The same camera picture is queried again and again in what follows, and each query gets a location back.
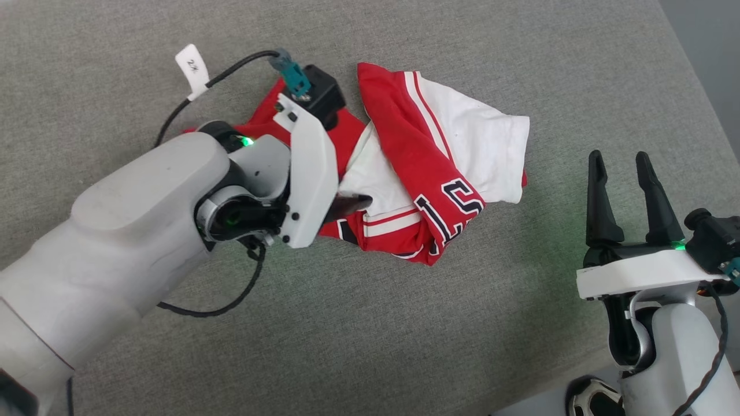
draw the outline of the white casing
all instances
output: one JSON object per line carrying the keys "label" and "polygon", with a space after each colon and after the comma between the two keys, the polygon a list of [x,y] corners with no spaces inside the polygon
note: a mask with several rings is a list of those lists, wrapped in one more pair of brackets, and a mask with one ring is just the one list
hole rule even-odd
{"label": "white casing", "polygon": [[[702,382],[717,353],[714,329],[694,306],[663,306],[655,312],[652,323],[655,361],[646,370],[619,381],[627,416],[673,414]],[[685,414],[740,415],[740,389],[727,358]]]}
{"label": "white casing", "polygon": [[588,267],[577,270],[576,276],[582,299],[722,278],[708,275],[685,250],[663,250]]}
{"label": "white casing", "polygon": [[261,201],[272,201],[285,190],[290,177],[291,151],[273,135],[262,135],[254,144],[231,152],[229,158],[241,167],[245,187]]}
{"label": "white casing", "polygon": [[[273,120],[290,132],[290,212],[280,236],[294,249],[310,245],[337,195],[337,151],[323,125],[300,105],[280,94],[284,110]],[[296,116],[292,121],[289,114]],[[292,218],[297,213],[298,219]]]}
{"label": "white casing", "polygon": [[195,204],[228,169],[211,136],[174,138],[83,192],[67,221],[0,272],[0,368],[41,414],[74,368],[209,257]]}

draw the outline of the jersey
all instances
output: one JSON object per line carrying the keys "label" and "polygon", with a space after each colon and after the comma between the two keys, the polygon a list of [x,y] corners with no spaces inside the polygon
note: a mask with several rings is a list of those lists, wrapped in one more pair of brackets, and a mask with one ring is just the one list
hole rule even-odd
{"label": "jersey", "polygon": [[[503,114],[418,72],[362,63],[357,77],[371,122],[364,126],[341,110],[329,137],[340,194],[373,202],[326,224],[320,235],[432,265],[485,203],[519,201],[529,118]],[[279,81],[236,130],[289,145],[289,133],[272,120],[283,88]]]}

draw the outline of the red stripe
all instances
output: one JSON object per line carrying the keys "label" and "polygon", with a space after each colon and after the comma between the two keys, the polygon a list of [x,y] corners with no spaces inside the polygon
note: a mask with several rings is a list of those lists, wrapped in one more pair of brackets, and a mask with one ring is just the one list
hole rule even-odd
{"label": "red stripe", "polygon": [[447,145],[447,138],[445,138],[445,133],[442,132],[442,128],[440,128],[440,123],[437,122],[437,117],[434,116],[434,113],[431,111],[431,108],[429,108],[429,105],[426,103],[426,100],[424,99],[424,95],[421,95],[421,89],[419,88],[419,74],[416,71],[414,71],[414,84],[417,88],[417,94],[419,94],[419,98],[421,99],[422,104],[424,104],[424,108],[426,108],[426,110],[431,115],[431,119],[434,120],[434,125],[437,126],[437,132],[440,133],[442,142],[445,144],[445,149],[447,150],[447,158],[450,159],[450,161],[454,164],[455,160],[452,158],[452,152],[450,152],[450,146]]}
{"label": "red stripe", "polygon": [[389,221],[397,220],[398,218],[403,218],[403,217],[406,217],[407,215],[410,215],[410,214],[415,214],[416,212],[419,212],[419,210],[416,209],[416,208],[413,208],[413,209],[410,209],[409,211],[401,212],[400,214],[396,214],[396,215],[393,215],[391,217],[384,218],[382,220],[377,220],[377,221],[365,221],[365,220],[363,220],[363,223],[365,225],[368,225],[368,226],[385,224],[385,223],[387,223]]}

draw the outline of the printed number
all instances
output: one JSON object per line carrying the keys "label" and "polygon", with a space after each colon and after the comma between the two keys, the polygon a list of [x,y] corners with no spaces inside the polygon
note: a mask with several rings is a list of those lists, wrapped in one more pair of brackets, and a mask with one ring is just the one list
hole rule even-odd
{"label": "printed number", "polygon": [[[473,190],[462,179],[455,179],[452,182],[443,184],[442,192],[447,195],[447,198],[449,198],[463,214],[478,215],[483,211],[483,202],[481,200],[470,198],[466,201],[463,199],[463,197],[473,195]],[[464,227],[462,223],[455,224],[450,228],[442,219],[442,216],[438,211],[431,205],[431,202],[429,202],[427,197],[423,194],[416,198],[414,204],[416,204],[419,211],[424,211],[426,213],[437,230],[439,230],[440,234],[442,234],[442,247],[446,246],[450,241],[454,240],[455,237],[463,232]],[[430,248],[429,252],[431,255],[437,255],[440,251],[435,244]]]}
{"label": "printed number", "polygon": [[468,199],[467,202],[463,200],[464,196],[470,196],[473,195],[473,190],[470,189],[468,184],[463,182],[462,179],[455,179],[452,182],[448,182],[446,184],[442,185],[442,192],[447,195],[447,198],[450,198],[452,202],[457,205],[457,208],[460,209],[460,212],[463,214],[480,214],[481,211],[483,211],[483,202],[479,199]]}
{"label": "printed number", "polygon": [[187,65],[188,65],[188,66],[190,67],[190,69],[191,69],[191,70],[192,70],[192,71],[193,71],[194,73],[196,73],[196,72],[198,71],[198,66],[197,66],[197,65],[195,64],[195,60],[193,60],[193,59],[190,59],[190,60],[189,60],[189,61],[187,62]]}

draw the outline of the black cable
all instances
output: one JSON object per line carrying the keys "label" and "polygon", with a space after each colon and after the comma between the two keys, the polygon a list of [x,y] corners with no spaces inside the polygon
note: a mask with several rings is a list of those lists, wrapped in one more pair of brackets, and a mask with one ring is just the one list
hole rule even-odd
{"label": "black cable", "polygon": [[159,129],[159,135],[157,135],[157,141],[154,142],[154,147],[159,147],[160,144],[162,144],[162,141],[164,140],[164,133],[169,129],[169,125],[172,124],[172,120],[175,120],[175,117],[180,114],[180,111],[184,110],[185,107],[188,106],[188,104],[192,103],[189,99],[185,98],[185,101],[181,102],[180,105],[175,108],[175,111],[172,111],[172,113],[169,114],[169,117],[167,117],[167,120],[162,124],[162,128]]}
{"label": "black cable", "polygon": [[691,392],[689,397],[686,399],[686,402],[679,406],[672,416],[683,415],[691,407],[694,401],[702,395],[704,390],[709,386],[714,375],[717,374],[719,366],[722,364],[722,360],[724,359],[724,352],[727,350],[727,336],[729,335],[729,330],[727,328],[727,313],[725,312],[724,306],[722,306],[722,301],[719,300],[719,295],[717,295],[717,291],[714,289],[712,284],[709,282],[705,283],[707,284],[707,292],[709,292],[709,294],[712,295],[712,298],[714,298],[714,303],[717,305],[717,312],[719,312],[719,328],[721,331],[719,336],[719,348],[717,354],[712,360],[712,366],[709,368],[707,374],[704,375],[704,378],[702,378],[702,382],[699,384],[699,387]]}
{"label": "black cable", "polygon": [[280,56],[280,53],[274,50],[263,50],[261,52],[253,53],[250,56],[247,56],[246,58],[242,59],[241,61],[237,62],[236,64],[233,64],[231,67],[223,71],[222,73],[216,75],[211,81],[208,81],[206,84],[207,88],[213,87],[214,85],[218,84],[219,82],[223,81],[224,78],[227,76],[230,76],[236,70],[243,67],[244,65],[248,64],[249,62],[254,61],[255,59],[263,58],[265,56],[274,56],[278,57]]}
{"label": "black cable", "polygon": [[[226,77],[230,76],[236,70],[243,67],[244,65],[248,64],[249,62],[254,61],[255,59],[263,58],[265,56],[280,56],[280,53],[274,51],[274,50],[263,50],[261,52],[253,53],[250,56],[247,56],[246,58],[242,59],[241,61],[237,62],[236,64],[233,64],[231,67],[227,68],[222,73],[216,75],[211,81],[208,81],[206,84],[206,88],[213,87],[214,85],[218,84],[219,82],[223,81]],[[167,129],[169,128],[169,125],[172,123],[173,120],[175,120],[175,117],[180,114],[180,112],[188,106],[192,101],[190,101],[188,98],[185,98],[185,101],[181,102],[180,105],[175,108],[174,111],[167,117],[167,120],[162,124],[162,128],[159,129],[159,135],[157,135],[157,140],[154,142],[154,147],[158,147],[160,144],[162,144],[162,141],[164,140],[164,133],[167,132]]]}
{"label": "black cable", "polygon": [[75,416],[75,401],[72,397],[72,378],[67,380],[67,414]]}
{"label": "black cable", "polygon": [[246,285],[246,289],[239,295],[238,298],[234,299],[233,302],[229,303],[223,308],[216,309],[215,311],[211,312],[198,312],[183,309],[178,306],[173,306],[169,303],[164,302],[160,302],[157,307],[168,310],[170,312],[174,312],[178,315],[192,316],[194,318],[212,318],[214,316],[223,315],[228,311],[234,309],[235,307],[239,306],[239,303],[241,303],[241,301],[243,301],[244,298],[246,298],[246,296],[252,291],[252,288],[255,287],[255,283],[257,283],[257,279],[260,277],[260,272],[262,271],[262,266],[265,262],[265,245],[259,244],[259,247],[260,254],[257,256],[257,266],[255,267],[254,274],[252,274],[252,278],[249,280],[249,284]]}

